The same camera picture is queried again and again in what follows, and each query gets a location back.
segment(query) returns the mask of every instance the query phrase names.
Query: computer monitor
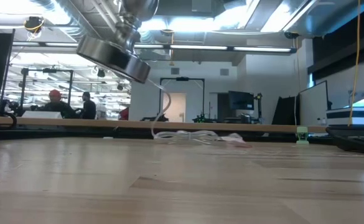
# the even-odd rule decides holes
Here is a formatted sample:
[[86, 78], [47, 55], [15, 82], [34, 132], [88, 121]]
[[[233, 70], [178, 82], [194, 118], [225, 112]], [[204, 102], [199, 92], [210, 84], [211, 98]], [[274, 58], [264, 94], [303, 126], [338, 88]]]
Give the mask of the computer monitor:
[[254, 94], [238, 91], [229, 91], [230, 109], [232, 110], [250, 110], [254, 108]]

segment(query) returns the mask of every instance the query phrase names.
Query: white cable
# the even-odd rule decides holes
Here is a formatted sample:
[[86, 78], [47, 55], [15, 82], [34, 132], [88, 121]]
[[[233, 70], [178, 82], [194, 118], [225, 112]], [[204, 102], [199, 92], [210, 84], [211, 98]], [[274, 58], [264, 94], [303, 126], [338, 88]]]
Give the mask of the white cable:
[[196, 131], [190, 133], [188, 131], [162, 131], [157, 134], [154, 134], [154, 126], [158, 119], [169, 109], [171, 104], [170, 94], [168, 91], [161, 85], [154, 83], [153, 81], [149, 80], [154, 86], [158, 87], [160, 90], [164, 91], [164, 93], [168, 96], [168, 104], [167, 106], [160, 111], [160, 113], [155, 118], [154, 122], [151, 124], [151, 135], [156, 141], [166, 142], [168, 144], [173, 144], [177, 141], [184, 140], [184, 141], [197, 141], [202, 144], [211, 144], [214, 141], [217, 141], [219, 136], [214, 133], [213, 131]]

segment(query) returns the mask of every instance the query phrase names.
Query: whiteboard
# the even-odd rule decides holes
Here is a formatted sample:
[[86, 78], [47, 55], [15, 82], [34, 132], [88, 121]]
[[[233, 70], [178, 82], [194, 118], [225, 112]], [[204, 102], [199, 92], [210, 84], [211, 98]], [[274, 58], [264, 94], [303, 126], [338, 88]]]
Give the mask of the whiteboard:
[[317, 118], [327, 119], [327, 81], [302, 91], [300, 95], [302, 126], [318, 126]]

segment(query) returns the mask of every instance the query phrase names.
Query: man in red cap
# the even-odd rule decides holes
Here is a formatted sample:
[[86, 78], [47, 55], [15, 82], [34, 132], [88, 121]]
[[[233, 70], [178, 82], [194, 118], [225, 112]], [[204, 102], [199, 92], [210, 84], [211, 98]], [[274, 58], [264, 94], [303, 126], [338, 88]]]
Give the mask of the man in red cap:
[[60, 112], [63, 118], [76, 118], [77, 115], [70, 105], [62, 101], [62, 94], [58, 90], [49, 93], [50, 103], [44, 107], [44, 111]]

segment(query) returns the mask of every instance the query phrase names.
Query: person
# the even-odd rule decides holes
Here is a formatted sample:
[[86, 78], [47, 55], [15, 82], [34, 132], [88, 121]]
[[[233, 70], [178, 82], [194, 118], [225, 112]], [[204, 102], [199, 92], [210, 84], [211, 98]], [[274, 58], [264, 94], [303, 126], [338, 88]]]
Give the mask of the person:
[[63, 118], [76, 118], [77, 114], [70, 105], [62, 101], [62, 94], [58, 90], [52, 90], [49, 93], [50, 103], [47, 103], [43, 111], [60, 112]]
[[90, 100], [90, 93], [84, 92], [82, 94], [83, 100], [83, 112], [81, 115], [82, 119], [95, 119], [96, 118], [96, 104]]

